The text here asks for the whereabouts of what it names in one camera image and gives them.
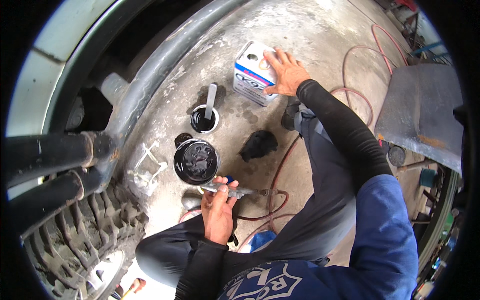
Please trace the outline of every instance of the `blue sweatshirt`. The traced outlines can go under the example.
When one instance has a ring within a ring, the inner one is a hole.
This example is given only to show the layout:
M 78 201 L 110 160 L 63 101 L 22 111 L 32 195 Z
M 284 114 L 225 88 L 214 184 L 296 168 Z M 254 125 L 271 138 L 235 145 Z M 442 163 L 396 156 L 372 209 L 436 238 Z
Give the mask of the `blue sweatshirt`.
M 392 175 L 383 174 L 357 194 L 350 267 L 269 262 L 235 276 L 218 299 L 410 299 L 417 270 L 417 244 L 402 190 Z

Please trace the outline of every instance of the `right hand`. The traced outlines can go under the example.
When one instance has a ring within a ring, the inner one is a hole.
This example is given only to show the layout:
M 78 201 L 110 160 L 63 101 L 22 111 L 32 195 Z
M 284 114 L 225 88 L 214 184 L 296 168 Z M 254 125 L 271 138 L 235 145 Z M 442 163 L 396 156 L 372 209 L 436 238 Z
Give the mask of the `right hand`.
M 310 75 L 303 67 L 303 63 L 296 60 L 293 55 L 283 52 L 279 47 L 274 47 L 274 49 L 280 61 L 271 51 L 265 50 L 264 56 L 276 71 L 277 81 L 275 85 L 267 86 L 264 94 L 296 96 L 297 88 L 302 82 L 310 79 Z
M 226 245 L 233 230 L 232 208 L 237 198 L 228 198 L 228 186 L 238 187 L 239 182 L 234 180 L 225 185 L 226 177 L 216 177 L 213 183 L 222 183 L 216 193 L 204 192 L 202 198 L 202 218 L 204 219 L 205 238 L 212 242 Z

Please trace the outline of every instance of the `black arm sleeve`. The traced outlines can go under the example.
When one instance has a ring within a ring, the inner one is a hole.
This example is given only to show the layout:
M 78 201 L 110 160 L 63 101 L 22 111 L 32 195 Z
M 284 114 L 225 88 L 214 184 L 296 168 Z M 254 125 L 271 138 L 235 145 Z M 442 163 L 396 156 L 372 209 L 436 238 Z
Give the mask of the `black arm sleeve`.
M 175 300 L 216 299 L 228 246 L 204 239 L 177 284 Z
M 320 120 L 333 145 L 350 165 L 355 194 L 370 178 L 392 174 L 385 154 L 363 121 L 318 82 L 309 79 L 297 89 L 300 102 Z

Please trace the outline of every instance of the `printed logo on sweatshirt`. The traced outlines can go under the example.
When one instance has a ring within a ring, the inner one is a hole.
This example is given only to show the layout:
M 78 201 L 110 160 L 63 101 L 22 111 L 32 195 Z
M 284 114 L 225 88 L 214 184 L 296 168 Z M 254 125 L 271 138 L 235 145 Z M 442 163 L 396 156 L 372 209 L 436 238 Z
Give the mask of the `printed logo on sweatshirt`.
M 288 263 L 285 263 L 282 273 L 275 274 L 276 272 L 272 271 L 272 268 L 256 267 L 240 281 L 234 282 L 225 295 L 228 300 L 268 300 L 289 297 L 302 277 L 290 275 L 287 268 Z M 243 291 L 254 290 L 238 294 L 240 286 Z

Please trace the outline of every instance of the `hose fitting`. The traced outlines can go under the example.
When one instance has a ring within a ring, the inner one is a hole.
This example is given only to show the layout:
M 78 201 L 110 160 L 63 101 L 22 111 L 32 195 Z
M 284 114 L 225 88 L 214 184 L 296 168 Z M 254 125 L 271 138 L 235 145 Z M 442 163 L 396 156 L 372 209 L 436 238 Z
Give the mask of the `hose fitting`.
M 273 196 L 278 194 L 278 189 L 263 189 L 259 190 L 258 194 L 262 196 Z

